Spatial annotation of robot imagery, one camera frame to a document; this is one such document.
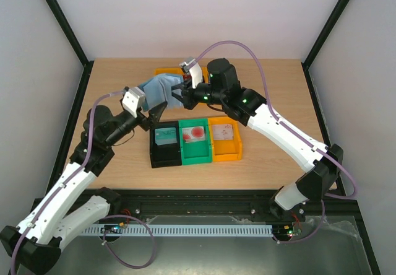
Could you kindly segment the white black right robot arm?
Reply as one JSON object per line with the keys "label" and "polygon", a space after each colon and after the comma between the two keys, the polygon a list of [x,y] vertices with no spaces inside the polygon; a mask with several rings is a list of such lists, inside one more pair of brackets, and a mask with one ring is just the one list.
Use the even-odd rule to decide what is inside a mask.
{"label": "white black right robot arm", "polygon": [[270,139],[304,171],[272,197],[270,214],[274,219],[285,219],[297,204],[322,200],[338,178],[343,159],[340,146],[319,142],[289,123],[270,108],[265,97],[241,86],[236,68],[225,58],[208,63],[208,82],[194,58],[179,66],[189,79],[171,89],[184,108],[192,110],[198,103],[221,106],[228,117]]}

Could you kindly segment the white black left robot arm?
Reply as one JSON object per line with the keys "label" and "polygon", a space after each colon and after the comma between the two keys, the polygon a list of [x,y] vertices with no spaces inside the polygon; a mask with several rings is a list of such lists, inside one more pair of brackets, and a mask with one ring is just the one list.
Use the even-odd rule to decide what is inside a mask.
{"label": "white black left robot arm", "polygon": [[12,274],[17,263],[33,274],[46,274],[68,244],[93,223],[131,218],[120,213],[120,195],[105,187],[79,208],[70,209],[114,157],[113,146],[137,126],[152,129],[166,106],[162,102],[144,115],[140,108],[130,112],[124,105],[120,114],[113,115],[108,107],[94,104],[84,121],[81,142],[58,181],[17,226],[1,230],[1,243],[12,258]]}

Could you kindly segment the blue leather card holder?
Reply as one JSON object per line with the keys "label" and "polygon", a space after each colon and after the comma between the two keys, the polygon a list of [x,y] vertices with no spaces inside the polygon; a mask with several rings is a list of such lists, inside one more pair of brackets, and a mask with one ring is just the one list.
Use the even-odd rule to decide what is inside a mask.
{"label": "blue leather card holder", "polygon": [[182,75],[179,74],[158,74],[150,80],[138,85],[138,88],[145,93],[143,111],[149,111],[153,107],[167,102],[167,108],[180,108],[183,104],[172,96],[172,86],[183,82]]}

